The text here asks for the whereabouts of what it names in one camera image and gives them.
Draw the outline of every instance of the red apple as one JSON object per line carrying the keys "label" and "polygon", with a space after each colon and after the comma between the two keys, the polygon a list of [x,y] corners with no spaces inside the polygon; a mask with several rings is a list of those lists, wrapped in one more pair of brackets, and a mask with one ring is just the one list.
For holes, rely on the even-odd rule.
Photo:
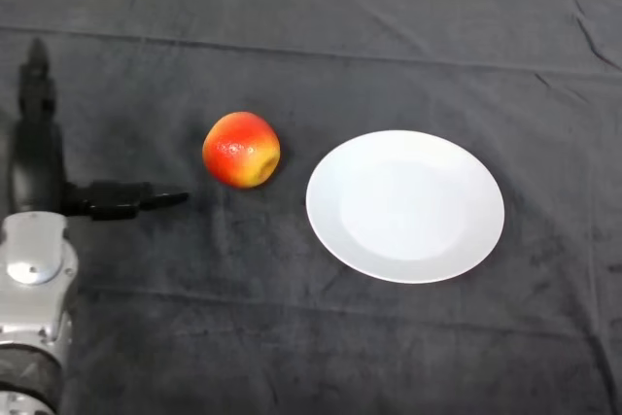
{"label": "red apple", "polygon": [[234,112],[216,122],[203,143],[203,163],[221,182],[249,189],[265,182],[281,157],[270,125],[250,112]]}

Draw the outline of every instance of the gray fabric surface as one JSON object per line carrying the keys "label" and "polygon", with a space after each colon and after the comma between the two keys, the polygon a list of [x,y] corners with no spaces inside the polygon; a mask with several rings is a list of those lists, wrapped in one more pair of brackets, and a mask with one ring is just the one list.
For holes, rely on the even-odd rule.
{"label": "gray fabric surface", "polygon": [[[2,137],[38,35],[72,178],[192,193],[72,220],[63,413],[619,413],[621,32],[622,0],[0,0]],[[284,147],[258,190],[200,158],[242,109]],[[468,274],[388,284],[315,238],[315,164],[388,128],[448,138],[499,181],[503,235]]]}

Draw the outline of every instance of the plate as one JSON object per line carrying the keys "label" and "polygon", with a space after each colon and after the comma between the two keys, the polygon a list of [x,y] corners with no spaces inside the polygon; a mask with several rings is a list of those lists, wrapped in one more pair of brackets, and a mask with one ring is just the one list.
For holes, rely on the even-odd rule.
{"label": "plate", "polygon": [[484,260],[503,229],[497,182],[471,153],[416,131],[349,140],[318,164],[307,214],[326,248],[386,281],[442,281]]}

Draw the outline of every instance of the table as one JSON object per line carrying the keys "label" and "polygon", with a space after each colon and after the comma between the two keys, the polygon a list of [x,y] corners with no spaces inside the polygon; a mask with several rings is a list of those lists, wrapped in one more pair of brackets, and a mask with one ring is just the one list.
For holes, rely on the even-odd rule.
{"label": "table", "polygon": [[[622,0],[0,0],[1,139],[40,36],[72,179],[192,193],[71,221],[64,413],[620,413],[621,31]],[[259,190],[202,166],[236,110],[282,141]],[[389,128],[498,180],[501,241],[468,274],[384,283],[315,238],[315,164]]]}

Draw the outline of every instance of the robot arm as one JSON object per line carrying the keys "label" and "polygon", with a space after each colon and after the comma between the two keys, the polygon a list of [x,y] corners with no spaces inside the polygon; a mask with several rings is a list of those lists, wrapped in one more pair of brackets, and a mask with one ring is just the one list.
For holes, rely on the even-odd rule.
{"label": "robot arm", "polygon": [[13,214],[0,245],[0,415],[53,415],[60,404],[71,344],[67,297],[79,267],[65,216],[130,219],[188,198],[148,183],[68,183],[49,68],[36,40],[20,69],[21,119],[9,162]]}

